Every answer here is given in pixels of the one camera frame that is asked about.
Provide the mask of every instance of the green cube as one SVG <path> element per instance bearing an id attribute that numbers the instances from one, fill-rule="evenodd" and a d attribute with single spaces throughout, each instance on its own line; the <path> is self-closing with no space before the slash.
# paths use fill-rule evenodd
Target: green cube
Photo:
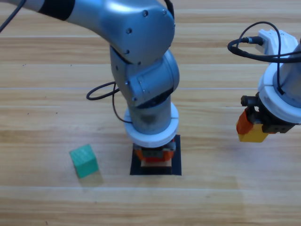
<path id="1" fill-rule="evenodd" d="M 90 145 L 85 145 L 71 151 L 70 156 L 79 178 L 98 171 L 96 157 Z"/>

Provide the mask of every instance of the wooden table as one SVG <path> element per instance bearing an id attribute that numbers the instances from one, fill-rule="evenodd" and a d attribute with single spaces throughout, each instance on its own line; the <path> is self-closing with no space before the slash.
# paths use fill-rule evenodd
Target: wooden table
<path id="1" fill-rule="evenodd" d="M 261 20 L 299 39 L 300 1 L 174 6 L 182 176 L 129 175 L 132 144 L 111 98 L 86 100 L 91 88 L 113 80 L 103 39 L 25 9 L 0 35 L 1 226 L 301 225 L 301 127 L 261 144 L 239 142 L 240 97 L 257 92 L 267 64 L 226 48 Z M 1 21 L 13 9 L 1 3 Z M 269 29 L 249 35 L 261 28 Z M 116 105 L 123 114 L 121 94 Z M 69 151 L 85 144 L 100 172 L 79 180 Z"/>

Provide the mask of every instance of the yellow block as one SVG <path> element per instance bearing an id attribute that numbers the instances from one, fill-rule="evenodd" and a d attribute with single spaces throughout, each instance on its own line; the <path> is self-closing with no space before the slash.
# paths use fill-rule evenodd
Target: yellow block
<path id="1" fill-rule="evenodd" d="M 238 138 L 241 142 L 261 143 L 269 135 L 262 131 L 262 124 L 254 124 L 253 129 L 247 134 L 239 134 Z"/>

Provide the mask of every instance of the black mat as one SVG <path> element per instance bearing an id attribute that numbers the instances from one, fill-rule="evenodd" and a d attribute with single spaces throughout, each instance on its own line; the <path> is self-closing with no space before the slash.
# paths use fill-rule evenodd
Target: black mat
<path id="1" fill-rule="evenodd" d="M 170 166 L 160 167 L 142 167 L 141 161 L 133 150 L 132 154 L 132 165 L 130 175 L 182 175 L 182 164 L 181 164 L 181 139 L 180 135 L 174 137 L 176 143 L 176 151 L 173 158 L 171 159 Z"/>

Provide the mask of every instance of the cable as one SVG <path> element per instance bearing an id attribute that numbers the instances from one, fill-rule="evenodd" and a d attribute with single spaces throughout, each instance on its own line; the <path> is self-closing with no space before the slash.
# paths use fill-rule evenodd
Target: cable
<path id="1" fill-rule="evenodd" d="M 112 95 L 112 105 L 113 105 L 114 113 L 115 113 L 116 117 L 117 117 L 120 121 L 122 121 L 122 122 L 124 122 L 124 123 L 130 123 L 130 124 L 132 124 L 131 121 L 125 121 L 125 120 L 123 120 L 122 118 L 120 118 L 119 115 L 117 114 L 117 111 L 116 111 L 116 108 L 115 108 L 115 103 L 114 103 L 114 96 L 115 96 L 114 91 L 115 91 L 115 88 L 116 88 L 116 82 L 114 82 L 113 95 Z"/>
<path id="2" fill-rule="evenodd" d="M 99 90 L 99 89 L 101 89 L 101 88 L 103 88 L 103 87 L 106 87 L 106 86 L 109 86 L 109 85 L 113 85 L 113 84 L 116 84 L 116 82 L 112 81 L 112 82 L 103 84 L 103 85 L 101 85 L 101 86 L 99 86 L 99 87 L 96 87 L 96 88 L 92 89 L 90 92 L 88 92 L 88 94 L 87 94 L 87 99 L 88 99 L 88 100 L 101 100 L 101 99 L 104 99 L 104 98 L 106 98 L 106 97 L 112 96 L 112 95 L 115 94 L 115 93 L 118 93 L 118 92 L 119 92 L 119 89 L 114 89 L 112 92 L 107 93 L 107 94 L 104 94 L 104 95 L 102 95 L 102 96 L 99 96 L 99 97 L 90 97 L 95 91 L 97 91 L 97 90 Z"/>
<path id="3" fill-rule="evenodd" d="M 171 0 L 164 0 L 164 2 L 166 3 L 168 11 L 171 13 L 171 15 L 174 18 L 174 5 L 173 5 L 173 3 L 171 2 Z"/>
<path id="4" fill-rule="evenodd" d="M 279 93 L 280 93 L 281 95 L 283 95 L 283 94 L 284 94 L 284 91 L 281 89 L 281 85 L 280 85 L 280 62 L 279 62 L 279 61 L 280 61 L 280 55 L 281 55 L 281 36 L 280 36 L 279 30 L 276 28 L 276 26 L 275 26 L 274 24 L 272 24 L 272 23 L 270 23 L 270 22 L 266 22 L 266 21 L 260 21 L 260 22 L 257 22 L 257 23 L 254 23 L 254 24 L 248 26 L 248 27 L 241 33 L 241 35 L 240 35 L 238 41 L 236 42 L 236 50 L 240 50 L 240 49 L 238 48 L 238 46 L 239 46 L 239 43 L 241 43 L 242 37 L 244 36 L 244 34 L 245 34 L 250 28 L 252 28 L 252 27 L 254 27 L 254 26 L 258 25 L 258 24 L 268 24 L 268 25 L 270 25 L 271 27 L 273 27 L 273 28 L 275 29 L 276 33 L 277 33 L 277 36 L 278 36 L 277 89 L 278 89 Z M 229 51 L 233 50 L 233 45 L 230 46 L 230 48 L 229 48 L 229 46 L 228 46 L 228 49 L 229 49 Z M 252 56 L 253 56 L 253 57 L 254 57 L 254 56 L 258 57 L 259 55 L 254 55 L 254 54 L 252 55 L 252 54 L 249 54 L 249 53 L 243 51 L 242 57 L 251 58 Z M 269 59 L 268 62 L 271 63 L 271 61 L 270 61 L 271 57 L 268 57 L 268 58 L 267 58 L 266 56 L 260 56 L 260 57 L 262 57 L 262 58 L 264 58 L 264 59 Z"/>
<path id="5" fill-rule="evenodd" d="M 104 94 L 104 95 L 99 96 L 99 97 L 90 97 L 95 91 L 97 91 L 97 90 L 99 90 L 99 89 L 101 89 L 101 88 L 103 88 L 103 87 L 109 86 L 109 85 L 114 85 L 114 88 L 113 88 L 113 91 L 112 91 L 112 92 L 107 93 L 107 94 Z M 122 122 L 125 122 L 125 123 L 132 123 L 131 121 L 125 121 L 125 120 L 123 120 L 123 119 L 120 118 L 119 115 L 117 114 L 117 111 L 116 111 L 116 108 L 115 108 L 115 98 L 114 98 L 114 95 L 115 95 L 115 93 L 118 93 L 119 91 L 120 91 L 119 89 L 116 89 L 116 82 L 111 81 L 111 82 L 108 82 L 108 83 L 106 83 L 106 84 L 103 84 L 103 85 L 101 85 L 101 86 L 99 86 L 99 87 L 96 87 L 96 88 L 92 89 L 90 92 L 87 93 L 86 98 L 87 98 L 88 100 L 101 100 L 101 99 L 104 99 L 104 98 L 106 98 L 106 97 L 112 96 L 112 105 L 113 105 L 113 110 L 114 110 L 114 113 L 115 113 L 116 117 L 117 117 L 120 121 L 122 121 Z"/>
<path id="6" fill-rule="evenodd" d="M 6 21 L 1 25 L 0 27 L 0 33 L 3 31 L 3 29 L 9 24 L 9 22 L 14 19 L 14 17 L 17 15 L 17 13 L 20 11 L 20 9 L 24 6 L 27 0 L 22 0 L 17 8 L 12 12 L 12 14 L 6 19 Z"/>

